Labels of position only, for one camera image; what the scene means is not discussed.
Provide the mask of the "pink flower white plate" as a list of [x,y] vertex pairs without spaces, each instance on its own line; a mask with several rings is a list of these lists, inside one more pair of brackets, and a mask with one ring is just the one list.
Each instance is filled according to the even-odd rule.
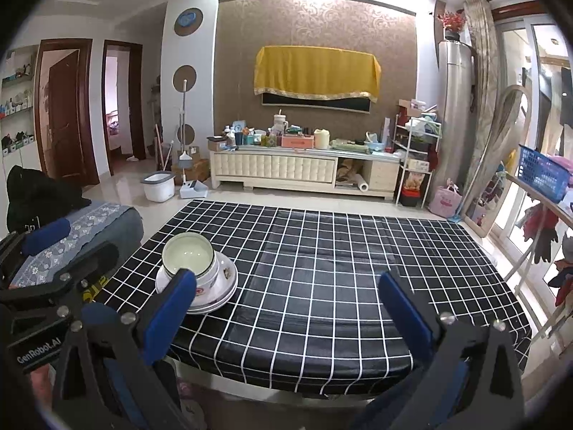
[[218,309],[232,297],[237,285],[238,273],[233,263],[218,269],[212,285],[210,282],[200,285],[188,270],[170,278],[164,266],[159,268],[155,278],[155,290],[165,308],[181,314],[187,307],[189,315],[207,314]]

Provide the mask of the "small patterned bowl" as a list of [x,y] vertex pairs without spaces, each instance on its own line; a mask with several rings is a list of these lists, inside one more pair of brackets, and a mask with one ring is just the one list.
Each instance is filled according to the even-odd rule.
[[198,292],[207,291],[213,286],[220,268],[212,244],[194,232],[172,237],[164,245],[161,259],[169,278],[173,278],[180,270],[191,271],[196,278]]

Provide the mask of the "white bowl red figures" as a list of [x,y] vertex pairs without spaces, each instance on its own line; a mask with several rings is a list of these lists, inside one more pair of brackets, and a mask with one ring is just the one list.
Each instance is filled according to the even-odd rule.
[[198,312],[227,302],[238,286],[238,271],[235,264],[221,252],[215,252],[214,265],[207,274],[191,273],[196,292],[189,310]]

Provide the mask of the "grey floral sofa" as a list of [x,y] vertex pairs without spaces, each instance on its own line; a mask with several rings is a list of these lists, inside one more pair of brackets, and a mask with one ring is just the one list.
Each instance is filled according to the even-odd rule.
[[69,235],[37,255],[29,256],[15,272],[11,284],[16,287],[51,282],[53,276],[76,258],[105,243],[119,252],[112,275],[139,249],[144,235],[143,219],[133,207],[92,200],[91,204],[66,216],[71,224]]

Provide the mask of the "white mop bucket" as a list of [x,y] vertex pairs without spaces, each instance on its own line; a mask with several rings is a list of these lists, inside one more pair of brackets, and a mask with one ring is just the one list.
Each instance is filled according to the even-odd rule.
[[151,173],[141,180],[146,200],[163,203],[175,195],[175,175],[167,171]]

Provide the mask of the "white dustpan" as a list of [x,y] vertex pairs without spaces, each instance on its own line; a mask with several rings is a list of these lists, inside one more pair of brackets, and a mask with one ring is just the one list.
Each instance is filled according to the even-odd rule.
[[203,182],[191,181],[183,182],[180,187],[180,198],[182,199],[197,199],[206,198],[209,188]]

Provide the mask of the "black white grid tablecloth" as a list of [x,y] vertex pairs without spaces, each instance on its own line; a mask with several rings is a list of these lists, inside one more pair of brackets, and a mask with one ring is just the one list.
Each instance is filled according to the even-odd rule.
[[343,212],[193,201],[140,246],[98,294],[137,312],[155,292],[164,245],[191,231],[238,271],[231,299],[180,325],[171,355],[196,369],[312,395],[375,394],[413,367],[379,299],[389,271],[437,312],[485,326],[505,322],[517,363],[531,328],[486,252],[458,224]]

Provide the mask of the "pink gift bag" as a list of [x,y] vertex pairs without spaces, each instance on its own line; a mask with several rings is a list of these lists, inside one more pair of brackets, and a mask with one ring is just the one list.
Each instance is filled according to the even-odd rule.
[[447,179],[446,184],[439,186],[435,191],[428,209],[434,215],[449,219],[456,214],[461,200],[462,195],[458,186],[451,179]]

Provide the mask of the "tall silver air conditioner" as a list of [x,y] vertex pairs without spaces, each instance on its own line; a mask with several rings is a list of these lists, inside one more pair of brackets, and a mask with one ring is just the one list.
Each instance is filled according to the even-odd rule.
[[438,165],[432,173],[430,196],[447,179],[463,189],[475,145],[476,120],[470,112],[474,86],[471,48],[457,41],[439,44],[437,118],[441,123]]

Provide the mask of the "blue plastic basket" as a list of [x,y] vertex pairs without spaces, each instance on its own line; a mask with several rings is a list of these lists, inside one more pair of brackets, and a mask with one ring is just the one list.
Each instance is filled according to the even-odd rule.
[[517,178],[551,202],[558,204],[567,192],[570,173],[548,156],[520,145]]

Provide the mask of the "white paper roll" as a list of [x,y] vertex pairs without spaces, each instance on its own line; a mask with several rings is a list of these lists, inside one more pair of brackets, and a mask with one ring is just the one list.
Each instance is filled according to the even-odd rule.
[[356,186],[357,188],[361,191],[361,192],[367,192],[369,190],[369,184],[368,182],[366,182],[365,179],[363,179],[362,175],[356,174],[353,179],[356,182]]

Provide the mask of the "cream tufted tv cabinet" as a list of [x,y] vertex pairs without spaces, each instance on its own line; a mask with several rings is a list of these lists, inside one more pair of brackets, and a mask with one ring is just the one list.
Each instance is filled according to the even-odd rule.
[[[210,153],[214,188],[239,182],[245,188],[265,188],[393,199],[399,159],[391,153],[357,153],[331,149],[264,148],[241,145]],[[369,184],[361,192],[353,177]]]

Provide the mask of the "white metal shelf rack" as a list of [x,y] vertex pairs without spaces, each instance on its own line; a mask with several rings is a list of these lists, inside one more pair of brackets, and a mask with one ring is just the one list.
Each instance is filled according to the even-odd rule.
[[391,145],[399,159],[394,189],[396,205],[423,207],[427,203],[442,142],[442,123],[436,112],[399,114]]

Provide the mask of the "yellow cloth covered tv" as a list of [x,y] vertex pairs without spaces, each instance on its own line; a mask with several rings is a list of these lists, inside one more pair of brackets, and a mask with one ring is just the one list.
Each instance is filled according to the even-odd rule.
[[255,58],[254,93],[264,105],[367,114],[378,102],[382,68],[367,52],[266,46]]

